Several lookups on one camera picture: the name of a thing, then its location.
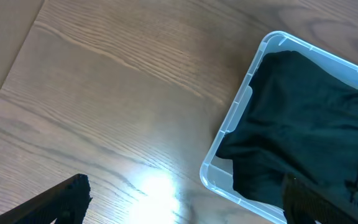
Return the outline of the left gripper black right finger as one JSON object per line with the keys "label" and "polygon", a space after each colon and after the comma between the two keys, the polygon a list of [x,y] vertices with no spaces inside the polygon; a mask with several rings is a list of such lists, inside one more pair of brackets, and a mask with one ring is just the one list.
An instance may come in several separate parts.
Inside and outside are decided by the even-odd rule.
{"label": "left gripper black right finger", "polygon": [[283,180],[283,213],[288,224],[358,224],[358,207],[292,174]]}

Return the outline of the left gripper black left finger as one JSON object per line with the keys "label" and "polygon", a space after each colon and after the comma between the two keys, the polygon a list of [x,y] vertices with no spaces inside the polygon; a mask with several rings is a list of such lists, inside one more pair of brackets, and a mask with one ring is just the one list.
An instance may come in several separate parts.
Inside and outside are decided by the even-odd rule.
{"label": "left gripper black left finger", "polygon": [[88,176],[76,174],[0,215],[0,224],[82,224],[92,200]]}

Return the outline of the large black garment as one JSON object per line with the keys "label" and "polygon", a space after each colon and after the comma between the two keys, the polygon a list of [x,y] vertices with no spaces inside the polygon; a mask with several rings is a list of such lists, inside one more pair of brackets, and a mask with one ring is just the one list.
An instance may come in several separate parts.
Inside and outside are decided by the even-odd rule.
{"label": "large black garment", "polygon": [[295,51],[267,54],[250,86],[216,153],[232,161],[233,189],[282,207],[293,174],[358,206],[358,90]]}

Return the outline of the clear plastic storage bin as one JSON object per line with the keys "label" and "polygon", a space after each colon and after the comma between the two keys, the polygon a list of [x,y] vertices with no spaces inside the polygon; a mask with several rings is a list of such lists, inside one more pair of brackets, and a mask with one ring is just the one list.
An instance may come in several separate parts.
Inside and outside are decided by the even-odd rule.
{"label": "clear plastic storage bin", "polygon": [[249,200],[233,190],[232,162],[216,157],[216,151],[223,137],[233,132],[252,98],[253,89],[249,85],[263,57],[272,52],[297,51],[315,64],[355,89],[358,89],[358,65],[331,54],[313,44],[305,42],[287,32],[276,30],[268,33],[260,42],[257,52],[232,102],[227,115],[200,167],[200,179],[210,191],[260,215],[272,223],[286,224],[281,208],[262,202]]}

